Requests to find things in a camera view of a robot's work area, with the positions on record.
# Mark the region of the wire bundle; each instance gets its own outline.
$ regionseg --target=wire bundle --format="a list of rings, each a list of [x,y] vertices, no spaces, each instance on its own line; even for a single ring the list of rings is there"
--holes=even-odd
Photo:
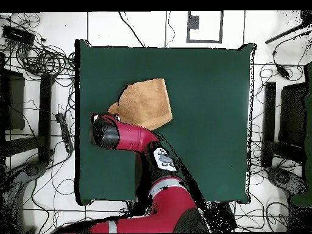
[[[277,75],[281,75],[281,76],[284,77],[285,79],[290,80],[290,81],[292,81],[292,82],[298,81],[298,80],[300,80],[300,79],[302,78],[302,76],[303,76],[303,69],[302,69],[302,67],[303,67],[303,66],[301,66],[301,65],[299,65],[299,64],[300,64],[300,62],[302,61],[304,55],[307,53],[307,50],[311,47],[311,44],[312,44],[311,39],[312,39],[312,38],[310,38],[310,40],[308,41],[307,46],[306,46],[306,48],[305,48],[305,51],[304,51],[304,53],[302,54],[302,56],[301,56],[301,58],[300,58],[298,64],[296,64],[296,65],[281,65],[281,64],[278,64],[278,63],[275,61],[275,57],[276,57],[276,53],[277,53],[276,50],[277,50],[277,48],[278,48],[281,44],[283,44],[284,42],[287,42],[287,41],[289,41],[289,40],[294,40],[296,37],[299,37],[299,36],[307,35],[307,34],[309,34],[311,31],[312,31],[312,30],[309,30],[308,32],[304,32],[304,33],[302,33],[302,34],[298,34],[298,35],[296,35],[295,37],[292,37],[292,38],[290,38],[290,39],[288,39],[288,40],[282,41],[281,43],[279,43],[279,44],[275,47],[274,52],[273,52],[273,62],[269,62],[269,63],[267,63],[267,64],[264,64],[264,65],[261,67],[261,69],[260,69],[261,86],[260,86],[260,88],[257,90],[257,92],[256,92],[255,95],[254,95],[254,97],[257,99],[257,101],[258,101],[259,103],[263,104],[263,102],[261,102],[261,101],[259,100],[258,96],[259,96],[259,94],[263,91],[263,87],[264,87],[265,83],[268,82],[272,77],[277,76]],[[266,68],[266,69],[264,69],[265,66],[275,66],[275,67],[277,68],[277,72],[275,73],[275,72],[273,71],[273,69],[271,69],[271,68]],[[292,77],[293,77],[293,71],[292,71],[291,69],[294,69],[294,68],[296,68],[296,69],[299,71],[299,73],[300,73],[300,76],[299,76],[298,78],[296,78],[296,79],[292,79]],[[284,72],[283,69],[287,70],[287,72],[291,72],[291,74],[288,73],[289,76],[286,76],[286,77],[285,77],[285,72]],[[266,71],[269,71],[269,72],[270,72],[270,75],[269,75],[269,76],[263,76],[263,73],[266,72]],[[251,145],[252,145],[252,159],[251,159],[251,160],[252,160],[252,167],[251,167],[251,170],[250,170],[250,177],[253,177],[253,176],[255,176],[255,175],[258,175],[258,176],[262,177],[262,181],[261,181],[260,183],[253,184],[253,186],[259,185],[259,184],[261,184],[265,179],[268,179],[268,178],[264,175],[264,174],[265,174],[265,169],[262,168],[262,167],[260,166],[260,162],[261,162],[260,157],[261,157],[261,152],[263,151],[262,148],[261,148],[261,144],[262,144],[262,140],[261,140],[261,134],[262,134],[262,132],[261,132],[261,127],[260,127],[259,125],[257,125],[257,124],[254,123],[254,120],[255,120],[256,118],[258,118],[259,116],[261,116],[263,113],[264,113],[264,112],[261,112],[260,114],[254,116],[253,119],[252,119],[252,121],[253,121],[253,123],[252,123],[252,126],[253,126],[252,133],[258,134],[258,136],[259,136],[259,141],[252,141],[252,144],[251,144]],[[293,162],[293,165],[291,165],[291,166],[290,166],[290,165],[288,165],[288,166],[283,166],[283,165],[288,161],[287,159],[285,159],[285,158],[283,158],[283,157],[279,157],[279,156],[277,156],[277,155],[275,155],[274,158],[280,158],[280,159],[281,159],[280,163],[277,165],[278,168],[288,169],[289,172],[292,172],[293,170],[295,170],[296,167],[301,167],[301,164],[298,164],[298,163],[295,163],[295,162]],[[261,231],[264,231],[264,232],[265,232],[265,230],[263,229],[263,227],[264,227],[264,225],[265,225],[265,220],[266,220],[266,222],[268,223],[269,229],[270,229],[272,232],[273,232],[274,230],[273,230],[271,224],[279,223],[279,224],[284,225],[285,227],[287,227],[287,223],[288,223],[288,217],[287,217],[287,216],[285,216],[285,215],[283,215],[283,214],[281,214],[281,213],[279,213],[278,216],[273,216],[272,214],[270,214],[270,213],[268,212],[269,208],[270,208],[271,206],[273,206],[273,205],[279,205],[279,206],[285,207],[285,208],[288,210],[288,206],[287,206],[287,205],[285,205],[285,204],[283,204],[283,203],[281,203],[281,202],[271,202],[271,203],[267,204],[267,206],[266,206],[266,208],[265,208],[264,205],[262,204],[262,202],[259,200],[259,198],[257,198],[257,197],[256,197],[255,195],[253,195],[252,193],[250,193],[250,194],[251,194],[251,196],[252,196],[254,199],[256,199],[256,200],[260,203],[261,209],[255,209],[255,210],[252,210],[252,211],[250,211],[250,212],[248,212],[248,213],[245,213],[244,210],[243,210],[243,208],[242,208],[242,205],[239,204],[239,206],[240,206],[242,212],[244,213],[244,215],[236,217],[236,220],[239,220],[239,219],[241,219],[241,218],[243,218],[243,217],[247,217],[247,218],[249,218],[250,220],[252,220],[253,222],[255,222],[255,223],[258,225],[258,227],[243,227],[243,226],[238,225],[238,228],[239,228],[239,229],[242,229],[243,232],[244,232],[244,231],[253,232],[253,230],[256,230],[256,231],[261,230]],[[234,211],[234,215],[235,215],[235,213],[236,213],[236,202],[234,202],[234,204],[232,204],[232,205],[233,205],[233,211]],[[254,211],[261,211],[261,212],[262,212],[261,217],[263,218],[263,223],[262,223],[261,225],[260,225],[257,221],[255,221],[255,220],[252,218],[252,217],[253,217],[252,215],[250,215],[250,214],[251,214],[252,212],[254,212]]]
[[[44,38],[42,38],[42,36],[38,33],[33,31],[31,28],[37,27],[40,23],[40,17],[36,14],[26,14],[26,13],[18,13],[17,14],[18,18],[21,20],[19,23],[16,23],[14,21],[12,21],[11,19],[6,19],[6,18],[2,18],[0,17],[0,19],[3,20],[7,20],[8,22],[10,22],[10,25],[12,27],[15,27],[17,29],[22,29],[25,30],[27,32],[33,33],[35,34],[35,42],[34,45],[30,48],[28,46],[25,46],[23,44],[19,44],[16,42],[12,42],[8,39],[5,39],[4,44],[0,44],[0,47],[2,47],[2,49],[0,49],[0,52],[8,52],[8,58],[5,61],[5,64],[8,65],[11,69],[11,67],[15,67],[17,69],[18,72],[20,72],[20,69],[23,69],[26,73],[26,75],[28,76],[28,79],[26,80],[33,80],[33,81],[40,81],[40,78],[36,78],[36,77],[40,77],[42,74],[50,74],[54,77],[55,82],[57,84],[59,84],[62,87],[68,88],[68,100],[67,100],[67,105],[66,108],[64,109],[60,104],[58,105],[58,107],[60,106],[61,109],[64,111],[64,117],[66,117],[67,114],[71,115],[71,119],[74,120],[72,111],[74,111],[75,109],[75,100],[74,100],[74,52],[71,53],[68,57],[66,56],[65,52],[56,47],[56,46],[45,46],[44,42],[46,41]],[[11,58],[16,57],[19,66],[13,66],[11,64]],[[70,83],[67,85],[64,85],[63,83],[60,83],[60,81],[62,80],[70,80]],[[34,100],[31,101],[27,101],[27,102],[32,102],[34,104],[34,108],[25,108],[25,109],[31,109],[31,110],[39,110],[39,108],[37,108],[37,106],[35,105]],[[28,126],[32,132],[32,135],[34,137],[34,131],[32,130],[30,123],[28,122],[27,118],[24,116],[25,120],[28,123]],[[71,127],[69,129],[70,134],[71,134],[71,138],[73,139],[74,134],[73,134],[73,128],[74,126],[74,122],[71,124]],[[58,142],[55,147],[54,147],[54,154],[55,154],[55,150],[56,147],[62,143],[62,141]],[[62,182],[59,183],[58,186],[55,186],[54,182],[53,182],[53,178],[55,177],[55,175],[58,174],[59,170],[62,168],[62,166],[64,165],[64,163],[71,157],[71,154],[69,154],[63,161],[60,161],[58,163],[54,163],[54,156],[53,156],[53,162],[52,165],[50,167],[47,167],[47,170],[51,169],[51,179],[46,182],[39,190],[36,190],[37,187],[37,180],[35,181],[35,186],[34,189],[32,191],[31,197],[28,199],[32,199],[33,203],[39,207],[40,209],[42,209],[43,211],[45,211],[48,216],[47,219],[45,220],[44,224],[41,226],[41,229],[39,230],[39,233],[42,232],[43,227],[45,226],[45,224],[47,223],[50,214],[49,211],[47,211],[47,209],[43,208],[41,205],[38,205],[34,199],[34,195],[36,195],[44,186],[46,186],[50,181],[52,182],[52,185],[55,189],[55,194],[54,194],[54,201],[55,201],[55,195],[56,193],[62,194],[62,195],[69,195],[72,193],[62,193],[58,190],[59,186],[65,182],[65,181],[73,181],[72,179],[65,179]],[[61,165],[57,172],[55,174],[53,174],[53,168],[57,165]],[[54,227],[56,227],[57,225],[57,219],[59,217],[59,213],[55,212],[55,202],[54,202],[54,216],[53,216],[53,225]]]

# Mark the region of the cloth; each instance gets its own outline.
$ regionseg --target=cloth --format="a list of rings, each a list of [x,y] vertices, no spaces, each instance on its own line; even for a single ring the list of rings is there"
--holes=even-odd
[[[108,112],[121,122],[155,130],[172,120],[165,80],[162,78],[127,85]]]

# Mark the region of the black cable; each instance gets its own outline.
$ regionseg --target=black cable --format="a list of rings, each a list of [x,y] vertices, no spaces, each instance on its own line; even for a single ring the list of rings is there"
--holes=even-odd
[[[268,225],[269,225],[269,228],[270,228],[270,230],[271,230],[272,232],[274,232],[273,229],[272,229],[272,227],[271,227],[271,223],[273,223],[273,222],[271,222],[271,221],[269,220],[269,216],[268,216],[269,213],[268,213],[268,210],[269,210],[269,207],[270,207],[271,205],[274,205],[274,204],[279,204],[279,205],[282,205],[282,206],[286,207],[287,209],[289,209],[285,204],[283,204],[283,203],[281,203],[281,202],[272,202],[272,203],[270,203],[270,204],[266,207],[266,210],[265,210],[265,212],[266,212],[266,220],[267,220]],[[280,218],[280,221],[277,220],[276,218],[272,217],[272,218],[274,218],[274,220],[275,220],[275,224],[276,224],[276,221],[278,221],[279,223],[281,223],[282,225],[284,225],[285,227],[287,227],[287,222],[288,222],[288,220],[287,220],[282,214],[279,214],[278,217]]]
[[[37,207],[41,208],[42,210],[44,210],[44,211],[48,214],[48,217],[46,218],[44,224],[41,226],[41,228],[40,228],[40,230],[39,230],[39,233],[38,233],[38,234],[40,234],[40,232],[42,231],[44,225],[46,224],[46,222],[48,221],[48,219],[49,219],[49,217],[50,217],[50,213],[49,213],[45,208],[41,207],[40,205],[38,205],[38,204],[35,202],[35,199],[34,199],[34,192],[35,192],[35,190],[36,190],[36,187],[37,187],[37,179],[35,179],[35,187],[34,187],[34,189],[32,190],[32,194],[31,194],[32,202],[33,202]]]
[[[63,162],[62,165],[59,167],[59,169],[58,169],[57,172],[54,174],[54,176],[55,176],[55,175],[59,172],[59,170],[62,168],[62,166],[64,165],[64,162]],[[35,201],[34,201],[34,195],[35,195],[34,192],[35,192],[36,186],[37,186],[37,180],[36,180],[35,188],[34,188],[34,190],[32,191],[31,199],[32,199],[32,201],[34,202],[34,204],[35,204],[36,206],[38,206],[38,207],[40,207],[41,209],[47,211],[47,210],[44,209],[43,207],[41,207],[41,206],[39,206],[38,204],[36,204]],[[39,234],[40,234],[41,230],[43,229],[43,227],[46,225],[48,219],[50,218],[50,213],[49,213],[48,211],[47,211],[47,213],[48,213],[48,217],[46,218],[44,224],[41,226],[41,229],[40,229],[40,231],[39,231]]]
[[[277,67],[278,73],[279,73],[282,77],[284,77],[285,79],[290,80],[290,81],[292,81],[292,82],[296,82],[296,81],[298,81],[299,79],[301,79],[301,77],[303,76],[304,72],[303,72],[302,67],[299,66],[299,63],[301,62],[301,60],[303,59],[303,57],[304,57],[306,51],[308,50],[308,47],[310,46],[310,43],[311,43],[312,38],[310,38],[310,40],[308,41],[308,44],[307,44],[307,46],[306,46],[306,48],[305,48],[305,51],[303,52],[303,54],[302,54],[302,56],[301,56],[301,59],[299,60],[298,64],[295,65],[295,66],[293,66],[293,65],[281,65],[281,64],[278,64],[278,63],[275,61],[275,56],[276,56],[276,53],[277,53],[276,49],[277,49],[281,44],[283,44],[283,43],[285,43],[285,42],[287,42],[287,41],[289,41],[289,40],[294,40],[295,38],[297,38],[297,37],[299,37],[299,36],[308,35],[308,34],[311,33],[311,32],[312,32],[312,30],[308,30],[308,31],[303,32],[303,33],[301,33],[301,34],[295,35],[295,36],[292,37],[292,38],[289,38],[289,39],[287,39],[287,40],[284,40],[284,41],[280,42],[280,43],[275,47],[275,49],[274,49],[274,51],[273,51],[273,53],[272,53],[272,55],[273,55],[273,61],[274,61],[275,66]],[[289,73],[287,72],[287,68],[290,68],[290,67],[292,67],[292,68],[297,68],[297,70],[299,71],[299,73],[301,73],[301,75],[300,75],[300,77],[299,77],[298,79],[296,79],[296,80],[290,79],[290,77],[293,76],[293,74],[290,76]]]
[[[174,35],[173,35],[172,40],[171,40],[171,41],[169,41],[169,42],[165,45],[165,47],[166,47],[166,48],[167,48],[167,45],[168,45],[169,43],[173,42],[174,37],[176,36],[176,31],[175,31],[175,30],[171,27],[171,25],[170,25],[170,23],[169,23],[169,20],[170,20],[170,14],[171,14],[171,11],[169,12],[169,17],[168,17],[168,25],[169,25],[169,27],[173,30]]]
[[[134,34],[134,36],[136,37],[136,39],[140,42],[140,44],[142,45],[142,47],[146,47],[142,42],[141,42],[141,40],[138,38],[138,36],[135,34],[135,32],[134,32],[134,30],[131,28],[131,26],[124,20],[124,18],[121,16],[121,13],[120,12],[118,12],[119,13],[119,16],[120,16],[120,18],[122,19],[122,21],[124,22],[124,23],[126,23],[127,24],[127,26],[130,28],[130,30],[133,32],[133,34]]]

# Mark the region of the green table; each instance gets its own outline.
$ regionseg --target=green table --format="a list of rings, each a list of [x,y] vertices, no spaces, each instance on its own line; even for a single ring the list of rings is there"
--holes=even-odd
[[[80,150],[76,147],[80,198],[136,199],[135,154],[92,146],[90,115],[106,111],[127,84],[164,78],[173,120],[158,131],[192,173],[206,200],[246,201],[253,47],[92,48],[80,40],[76,46],[80,56]]]

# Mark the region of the cable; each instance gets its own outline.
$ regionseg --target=cable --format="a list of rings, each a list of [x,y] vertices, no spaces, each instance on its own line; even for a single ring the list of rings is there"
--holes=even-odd
[[[57,170],[57,172],[56,172],[54,175],[56,175],[56,174],[59,172],[59,170],[60,170],[60,169],[62,168],[62,166],[64,165],[64,162],[62,163],[62,165],[59,167],[59,169]],[[48,217],[46,218],[44,224],[41,226],[41,229],[39,230],[39,234],[40,234],[40,232],[42,231],[43,227],[46,225],[48,219],[50,218],[50,213],[49,213],[46,209],[44,209],[43,207],[39,206],[39,205],[34,201],[34,195],[35,195],[34,192],[35,192],[36,186],[37,186],[37,180],[36,180],[36,183],[35,183],[35,188],[34,188],[34,190],[32,191],[31,199],[32,199],[32,201],[34,202],[34,204],[35,204],[36,206],[40,207],[41,209],[43,209],[44,211],[46,211],[46,212],[48,213]]]
[[[10,69],[11,66],[15,67],[16,70],[20,73],[20,69],[23,69],[24,72],[26,73],[26,75],[28,76],[28,78],[25,78],[26,80],[33,80],[33,81],[40,81],[40,79],[37,79],[36,77],[41,76],[42,74],[46,74],[49,73],[51,74],[54,79],[55,82],[57,84],[59,84],[62,87],[68,88],[68,100],[67,100],[67,106],[65,109],[65,114],[64,114],[64,118],[66,119],[66,114],[70,113],[71,114],[71,118],[73,118],[73,114],[71,112],[71,110],[75,109],[75,101],[74,101],[74,52],[71,53],[68,57],[66,56],[65,52],[56,47],[56,46],[45,46],[43,43],[45,42],[45,39],[43,39],[43,37],[38,33],[35,32],[33,30],[31,30],[30,28],[34,28],[37,27],[38,24],[40,23],[40,18],[38,15],[36,14],[26,14],[26,13],[18,13],[18,18],[20,19],[20,21],[14,22],[11,21],[11,19],[5,19],[8,22],[12,22],[12,24],[15,24],[15,28],[17,29],[22,29],[25,30],[27,32],[33,33],[35,35],[35,42],[34,45],[29,48],[29,47],[25,47],[24,45],[20,44],[20,43],[14,43],[11,40],[5,39],[4,44],[0,44],[0,47],[2,47],[0,49],[1,52],[4,51],[9,51],[9,56],[8,59],[6,60],[6,63],[13,57],[13,53],[15,52],[15,57],[19,63],[19,66],[13,66],[11,65],[10,62]],[[64,85],[63,83],[60,83],[60,80],[66,80],[69,79],[71,80],[70,83],[68,83],[67,85]],[[28,102],[32,102],[35,108],[31,108],[31,107],[24,107],[25,109],[28,110],[40,110],[36,105],[35,105],[35,101],[31,100],[31,101],[27,101],[24,103],[28,103]],[[37,137],[34,134],[34,131],[32,130],[27,118],[18,110],[15,110],[13,107],[11,107],[14,111],[18,112],[20,115],[22,115],[24,117],[24,119],[27,121],[30,131],[32,132],[32,135],[34,136],[34,138],[36,139],[37,142],[37,147],[38,145],[38,140]],[[36,154],[31,155],[27,160],[27,161],[35,156]],[[69,154],[63,161],[58,162],[58,163],[54,163],[52,164],[52,166],[46,168],[46,170],[51,169],[51,179],[49,181],[52,181],[52,186],[55,189],[55,185],[53,182],[53,178],[56,174],[58,174],[59,170],[62,168],[62,166],[64,165],[65,161],[67,161],[72,154]],[[53,168],[57,165],[61,164],[61,166],[58,168],[57,172],[53,174]],[[37,187],[37,180],[35,182],[35,188],[33,189],[32,195],[31,197],[28,199],[32,199],[32,201],[34,202],[34,204],[41,208],[43,211],[45,211],[48,214],[48,218],[45,220],[44,224],[41,226],[41,229],[39,231],[39,233],[42,232],[42,229],[44,228],[44,226],[46,225],[48,219],[49,219],[49,212],[44,209],[43,207],[41,207],[40,205],[38,205],[36,203],[36,201],[34,200],[34,195],[36,195],[43,187],[45,187],[48,183],[46,182],[39,190],[36,191],[36,187]],[[57,218],[58,216],[53,216],[53,224],[56,225],[57,222]]]
[[[140,42],[140,44],[142,45],[142,47],[144,47],[144,48],[146,48],[146,46],[141,42],[141,40],[138,38],[138,36],[135,34],[135,32],[134,32],[134,30],[131,28],[131,26],[124,20],[124,18],[121,16],[121,13],[120,12],[118,12],[119,13],[119,16],[120,16],[120,18],[122,19],[122,21],[124,22],[124,23],[126,23],[127,24],[127,26],[130,28],[130,30],[133,32],[133,34],[134,34],[134,36],[136,37],[136,39]]]
[[[169,17],[168,17],[168,25],[169,25],[169,27],[173,30],[174,35],[173,35],[172,40],[171,40],[171,41],[169,41],[169,42],[165,45],[165,48],[167,48],[167,45],[168,45],[169,43],[173,42],[174,37],[176,36],[176,31],[175,31],[175,30],[171,27],[171,25],[170,25],[170,23],[169,23],[169,20],[170,20],[170,14],[171,14],[171,11],[169,12]]]
[[[287,42],[287,41],[289,41],[289,40],[294,40],[295,38],[297,38],[297,37],[299,37],[299,36],[308,35],[310,32],[312,32],[312,30],[308,30],[308,31],[306,31],[306,32],[303,32],[303,33],[301,33],[301,34],[298,34],[298,35],[296,35],[296,36],[294,36],[294,37],[292,37],[292,38],[289,38],[289,39],[287,39],[287,40],[284,40],[284,41],[280,42],[280,43],[275,47],[275,49],[274,49],[274,51],[273,51],[273,53],[272,53],[272,55],[273,55],[273,61],[274,61],[274,64],[275,64],[275,66],[276,66],[276,68],[277,68],[278,73],[279,73],[282,77],[284,77],[285,79],[290,80],[290,81],[292,81],[292,82],[296,82],[296,81],[298,81],[299,79],[301,79],[301,77],[303,76],[303,69],[302,69],[301,66],[299,66],[299,63],[301,62],[301,60],[303,59],[303,57],[304,57],[306,51],[307,51],[308,48],[310,47],[310,43],[311,43],[312,38],[310,38],[310,40],[308,41],[308,44],[307,44],[307,46],[306,46],[306,48],[305,48],[305,51],[303,52],[303,54],[302,54],[302,56],[301,56],[301,59],[299,60],[299,62],[298,62],[298,64],[297,64],[296,66],[292,66],[292,65],[280,65],[280,64],[278,64],[278,63],[275,61],[275,56],[276,56],[276,53],[277,53],[276,49],[277,49],[281,44],[283,44],[283,43],[285,43],[285,42]],[[286,68],[290,68],[290,67],[292,67],[292,68],[297,68],[297,70],[299,71],[299,73],[301,73],[301,75],[300,75],[300,77],[299,77],[298,79],[296,79],[296,80],[290,79],[290,77],[292,77],[293,74],[291,74],[291,76],[290,76],[289,73],[287,72],[287,69],[286,69]]]
[[[49,217],[50,217],[50,213],[49,213],[45,208],[41,207],[40,205],[38,205],[38,204],[35,202],[35,199],[34,199],[34,192],[35,192],[35,190],[36,190],[36,187],[37,187],[37,179],[35,179],[35,187],[34,187],[34,189],[32,190],[32,194],[31,194],[32,202],[33,202],[37,207],[41,208],[42,210],[44,210],[44,211],[48,214],[48,218],[46,218],[44,224],[41,226],[41,228],[40,228],[40,230],[39,230],[39,233],[38,233],[38,234],[40,234],[40,232],[42,231],[44,225],[46,224],[46,222],[48,221],[48,219],[49,219]]]

